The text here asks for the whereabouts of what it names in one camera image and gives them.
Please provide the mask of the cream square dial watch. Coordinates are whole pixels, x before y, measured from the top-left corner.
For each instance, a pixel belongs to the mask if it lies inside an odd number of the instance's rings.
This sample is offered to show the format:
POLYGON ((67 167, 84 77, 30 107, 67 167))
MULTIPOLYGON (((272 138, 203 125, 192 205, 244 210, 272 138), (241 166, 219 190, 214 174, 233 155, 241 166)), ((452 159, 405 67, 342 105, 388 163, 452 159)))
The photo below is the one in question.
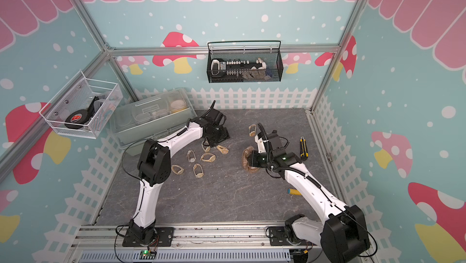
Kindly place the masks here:
POLYGON ((257 129, 256 124, 252 124, 248 127, 248 134, 250 137, 254 137, 256 135, 256 129, 257 129))

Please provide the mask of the cream watch front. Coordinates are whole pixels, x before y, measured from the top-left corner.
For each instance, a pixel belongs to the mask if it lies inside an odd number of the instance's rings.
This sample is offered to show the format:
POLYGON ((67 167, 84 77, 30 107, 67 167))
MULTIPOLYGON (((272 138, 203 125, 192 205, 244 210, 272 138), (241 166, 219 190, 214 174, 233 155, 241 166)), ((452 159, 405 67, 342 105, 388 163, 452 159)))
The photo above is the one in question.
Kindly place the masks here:
POLYGON ((186 157, 187 157, 189 163, 195 163, 195 161, 196 161, 196 155, 195 155, 194 150, 189 150, 189 151, 187 152, 186 157))

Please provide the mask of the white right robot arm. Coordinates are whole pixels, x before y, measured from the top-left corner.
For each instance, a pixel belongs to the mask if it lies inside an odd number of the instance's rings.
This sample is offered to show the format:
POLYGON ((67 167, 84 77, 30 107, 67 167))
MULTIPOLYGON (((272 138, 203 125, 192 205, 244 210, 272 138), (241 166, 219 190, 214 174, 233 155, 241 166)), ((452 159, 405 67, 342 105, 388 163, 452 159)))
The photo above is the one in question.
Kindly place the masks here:
POLYGON ((332 263, 347 263, 371 247, 365 215, 328 191, 307 169, 301 158, 288 152, 276 131, 261 131, 255 138, 257 150, 247 157, 248 165, 264 168, 300 192, 319 220, 298 214, 285 222, 284 233, 291 244, 303 241, 321 247, 332 263))

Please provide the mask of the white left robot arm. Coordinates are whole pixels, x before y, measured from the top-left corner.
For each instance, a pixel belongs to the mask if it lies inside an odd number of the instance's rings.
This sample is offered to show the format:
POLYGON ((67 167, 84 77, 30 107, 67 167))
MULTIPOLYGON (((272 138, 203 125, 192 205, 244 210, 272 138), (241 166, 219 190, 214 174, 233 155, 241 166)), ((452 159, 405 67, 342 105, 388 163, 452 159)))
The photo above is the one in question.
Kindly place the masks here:
POLYGON ((210 147, 229 139, 224 123, 226 116, 209 108, 201 116, 189 119, 186 125, 169 136, 144 145, 137 164, 140 193, 133 218, 128 223, 130 235, 143 245, 149 245, 156 237, 155 208, 163 183, 171 173, 171 157, 190 143, 202 139, 210 147))

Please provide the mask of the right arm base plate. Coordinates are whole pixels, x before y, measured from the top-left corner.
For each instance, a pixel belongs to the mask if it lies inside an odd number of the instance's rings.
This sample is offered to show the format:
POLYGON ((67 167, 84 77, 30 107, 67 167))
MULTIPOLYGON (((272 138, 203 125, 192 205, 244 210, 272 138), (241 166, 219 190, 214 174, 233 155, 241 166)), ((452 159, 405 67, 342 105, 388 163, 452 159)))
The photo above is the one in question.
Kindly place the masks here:
POLYGON ((308 244, 305 240, 298 239, 286 226, 272 227, 265 230, 265 235, 269 239, 271 246, 304 246, 308 244))

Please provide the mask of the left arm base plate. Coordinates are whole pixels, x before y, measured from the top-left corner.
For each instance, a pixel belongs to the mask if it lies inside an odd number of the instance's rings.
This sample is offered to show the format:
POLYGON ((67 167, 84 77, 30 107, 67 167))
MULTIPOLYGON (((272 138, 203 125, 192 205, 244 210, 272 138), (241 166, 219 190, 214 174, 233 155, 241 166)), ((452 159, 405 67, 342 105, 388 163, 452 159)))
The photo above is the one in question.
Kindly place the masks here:
POLYGON ((130 228, 123 247, 170 247, 174 238, 173 227, 149 227, 147 230, 130 228))

